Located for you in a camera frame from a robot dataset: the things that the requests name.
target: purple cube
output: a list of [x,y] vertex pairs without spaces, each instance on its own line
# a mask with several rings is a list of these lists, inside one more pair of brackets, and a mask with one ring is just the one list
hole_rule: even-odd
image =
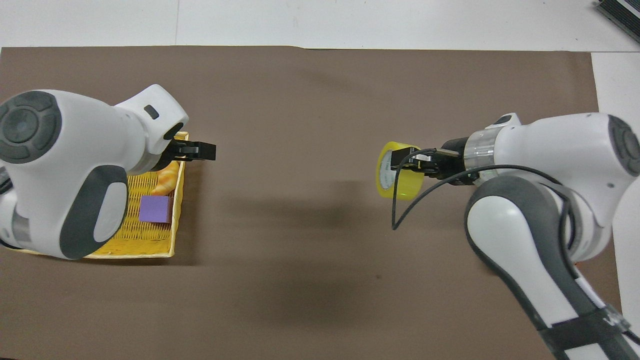
[[171,198],[169,196],[143,195],[140,199],[140,221],[171,222]]

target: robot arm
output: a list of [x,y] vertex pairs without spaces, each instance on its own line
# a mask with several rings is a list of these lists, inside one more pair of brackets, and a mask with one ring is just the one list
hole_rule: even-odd
[[469,201],[469,244],[507,284],[557,359],[640,359],[640,348],[623,335],[630,325],[600,300],[568,255],[571,225],[563,219],[570,201],[522,177],[491,179]]
[[214,159],[213,145],[173,140],[188,120],[159,85],[116,106],[58,90],[7,100],[0,165],[13,188],[0,197],[0,238],[65,259],[97,250],[122,224],[128,174],[174,157]]
[[573,265],[607,245],[618,202],[640,173],[640,145],[626,123],[589,113],[523,126],[512,113],[441,149],[404,147],[389,157],[379,175],[390,172],[398,180],[405,173],[410,189],[394,184],[394,194],[405,199],[417,195],[416,177],[407,172],[479,185],[465,215],[469,243],[507,284],[556,358],[640,359],[629,324]]

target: black cable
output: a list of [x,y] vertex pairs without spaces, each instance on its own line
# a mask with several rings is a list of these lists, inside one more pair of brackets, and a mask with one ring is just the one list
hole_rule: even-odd
[[411,154],[405,156],[402,161],[400,161],[400,164],[398,165],[398,168],[396,170],[396,181],[394,182],[394,197],[393,197],[393,202],[392,202],[392,207],[391,207],[391,229],[396,230],[400,224],[402,223],[402,221],[404,220],[404,218],[409,214],[409,212],[413,209],[414,206],[416,206],[416,204],[418,204],[418,202],[420,202],[420,200],[422,200],[425,196],[429,195],[433,190],[436,190],[437,188],[441,187],[444,184],[449,184],[452,183],[453,181],[463,177],[463,176],[467,176],[469,174],[475,174],[478,173],[480,171],[485,171],[485,170],[495,170],[495,169],[500,169],[500,168],[512,168],[515,170],[523,170],[526,172],[531,172],[533,174],[539,175],[541,177],[544,177],[545,179],[551,181],[554,184],[558,184],[558,185],[562,185],[558,180],[556,180],[554,177],[540,171],[540,170],[536,170],[534,168],[530,168],[530,167],[524,167],[521,165],[487,165],[484,167],[477,167],[477,168],[473,168],[470,170],[466,170],[466,171],[462,171],[459,172],[455,175],[449,176],[448,178],[441,180],[440,182],[438,182],[437,184],[433,185],[432,187],[428,188],[427,190],[424,190],[424,192],[422,194],[420,194],[418,197],[416,197],[411,204],[409,204],[409,206],[407,207],[407,209],[403,212],[403,214],[400,216],[400,219],[398,219],[398,221],[396,222],[396,202],[397,202],[397,187],[398,187],[398,179],[400,177],[400,171],[402,171],[402,168],[404,167],[404,165],[406,164],[406,162],[416,156],[416,155],[421,155],[421,154],[435,154],[436,153],[436,149],[423,149],[423,150],[418,150],[415,152],[412,152]]
[[629,338],[629,340],[633,341],[634,343],[636,343],[638,346],[640,346],[640,338],[638,337],[638,335],[634,334],[633,331],[631,330],[627,330],[625,332],[623,332],[624,335],[627,335],[627,337]]
[[13,246],[13,245],[9,245],[9,244],[7,244],[7,243],[6,243],[4,240],[2,240],[1,238],[0,238],[0,245],[2,245],[2,246],[4,246],[4,247],[8,247],[9,249],[13,249],[13,250],[22,250],[22,248],[21,248],[21,247],[15,247],[15,246]]

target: gray circular cap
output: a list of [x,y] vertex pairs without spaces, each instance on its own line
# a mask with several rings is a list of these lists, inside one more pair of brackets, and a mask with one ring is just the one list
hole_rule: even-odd
[[22,164],[56,143],[62,116],[56,98],[42,91],[16,95],[0,105],[0,159]]
[[609,136],[620,165],[631,175],[640,175],[640,144],[631,127],[609,115]]

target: roll of tape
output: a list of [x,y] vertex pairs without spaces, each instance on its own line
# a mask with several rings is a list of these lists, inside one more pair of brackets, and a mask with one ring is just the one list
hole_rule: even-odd
[[[391,170],[391,152],[394,150],[404,149],[405,147],[415,147],[405,143],[388,142],[378,157],[378,166],[376,168],[376,185],[378,193],[382,197],[393,198],[394,181],[396,180],[396,171]],[[397,198],[401,200],[411,200],[418,195],[424,174],[413,172],[411,170],[401,170],[398,177]]]

